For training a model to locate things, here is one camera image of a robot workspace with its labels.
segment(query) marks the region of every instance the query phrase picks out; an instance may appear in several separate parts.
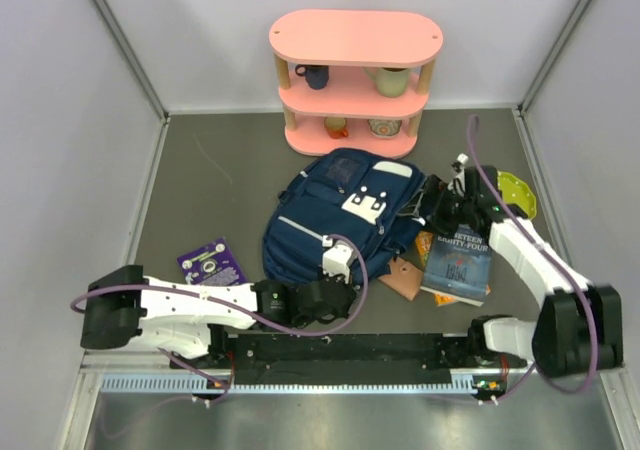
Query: shelf tier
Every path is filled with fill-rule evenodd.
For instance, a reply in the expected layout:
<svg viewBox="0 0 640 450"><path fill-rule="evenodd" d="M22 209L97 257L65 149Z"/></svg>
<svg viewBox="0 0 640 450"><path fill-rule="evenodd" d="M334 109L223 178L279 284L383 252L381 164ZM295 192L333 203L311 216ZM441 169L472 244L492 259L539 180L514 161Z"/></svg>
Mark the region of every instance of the shelf tier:
<svg viewBox="0 0 640 450"><path fill-rule="evenodd" d="M418 75L412 73L407 91L396 98L380 95L362 67L331 67L329 83L322 90L309 88L304 77L289 73L291 87L280 88L282 103L302 115L351 118L412 117L422 111L429 95L416 93Z"/></svg>
<svg viewBox="0 0 640 450"><path fill-rule="evenodd" d="M288 62L412 68L435 59L443 37L417 13L308 9L280 17L269 41Z"/></svg>
<svg viewBox="0 0 640 450"><path fill-rule="evenodd" d="M400 158L408 154L418 141L417 136L407 135L407 120L393 138L374 136L367 121L360 119L347 120L349 136L339 139L329 137L323 117L298 115L296 125L296 130L285 127L284 134L289 145L304 155L325 155L336 148L359 148L384 157Z"/></svg>

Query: white wall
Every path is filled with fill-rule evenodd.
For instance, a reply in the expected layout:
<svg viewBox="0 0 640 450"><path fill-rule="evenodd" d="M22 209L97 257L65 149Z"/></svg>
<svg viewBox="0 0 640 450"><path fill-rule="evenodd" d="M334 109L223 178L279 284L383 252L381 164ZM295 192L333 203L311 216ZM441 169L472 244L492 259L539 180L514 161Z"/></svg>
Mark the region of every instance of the white wall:
<svg viewBox="0 0 640 450"><path fill-rule="evenodd" d="M596 0L531 111L575 265L622 294L640 382L640 0Z"/></svg>
<svg viewBox="0 0 640 450"><path fill-rule="evenodd" d="M279 107L271 24L299 8L406 10L445 43L431 106L519 102L577 0L108 0L171 111Z"/></svg>
<svg viewBox="0 0 640 450"><path fill-rule="evenodd" d="M0 448L52 448L72 297L122 262L159 132L89 0L0 0Z"/></svg>

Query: gray floor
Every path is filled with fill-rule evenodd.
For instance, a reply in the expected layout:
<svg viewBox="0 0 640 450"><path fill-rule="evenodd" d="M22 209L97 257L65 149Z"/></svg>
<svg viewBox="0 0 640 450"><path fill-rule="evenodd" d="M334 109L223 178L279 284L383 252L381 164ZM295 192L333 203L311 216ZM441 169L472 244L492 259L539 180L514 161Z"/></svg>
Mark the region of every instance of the gray floor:
<svg viewBox="0 0 640 450"><path fill-rule="evenodd" d="M531 175L508 110L480 111L478 152L484 162ZM429 111L408 160L425 172L448 175L466 148L467 113ZM276 194L310 158L287 147L282 115L173 117L153 189L137 260L146 272L181 281L176 257L226 236L248 277L263 277L260 238ZM542 216L535 220L548 239ZM408 302L375 284L358 332L457 332L480 314L534 319L533 298L511 269L494 259L493 292L481 309L436 308L428 294ZM88 449L321 450L369 449L614 449L610 412L599 379L586 394L566 397L537 376L499 407L477 407L418 396L241 396L206 411L175 402L139 420L165 396L101 395L107 440L94 418Z"/></svg>
<svg viewBox="0 0 640 450"><path fill-rule="evenodd" d="M449 177L449 166L466 151L470 112L427 111L416 148L406 158L426 173ZM533 186L510 110L480 110L479 158ZM176 257L217 237L227 238L248 278L264 278L260 239L277 205L276 195L312 161L284 139L282 114L172 117L149 204L137 262L145 272L182 282ZM549 239L544 216L534 220ZM430 294L408 302L375 282L349 332L463 332L475 316L511 314L534 320L533 297L505 261L495 257L492 293L482 308L437 308Z"/></svg>

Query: navy blue backpack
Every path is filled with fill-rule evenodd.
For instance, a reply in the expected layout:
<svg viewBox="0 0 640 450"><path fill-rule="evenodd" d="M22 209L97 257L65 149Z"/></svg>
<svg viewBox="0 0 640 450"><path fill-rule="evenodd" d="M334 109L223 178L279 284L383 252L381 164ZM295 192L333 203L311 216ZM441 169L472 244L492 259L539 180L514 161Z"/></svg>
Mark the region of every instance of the navy blue backpack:
<svg viewBox="0 0 640 450"><path fill-rule="evenodd" d="M410 203L425 180L410 163L363 150L339 148L318 158L279 194L263 238L265 274L286 283L317 280L322 236L332 233L358 247L370 279L389 273L389 261L412 245L424 223ZM351 270L361 284L357 260Z"/></svg>

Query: purple book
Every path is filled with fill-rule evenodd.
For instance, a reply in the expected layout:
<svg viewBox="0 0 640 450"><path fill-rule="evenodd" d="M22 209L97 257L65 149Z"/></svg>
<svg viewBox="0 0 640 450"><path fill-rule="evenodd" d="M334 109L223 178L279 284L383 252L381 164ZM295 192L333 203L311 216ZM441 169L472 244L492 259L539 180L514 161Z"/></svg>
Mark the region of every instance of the purple book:
<svg viewBox="0 0 640 450"><path fill-rule="evenodd" d="M247 282L224 237L178 257L178 265L189 285L226 287Z"/></svg>

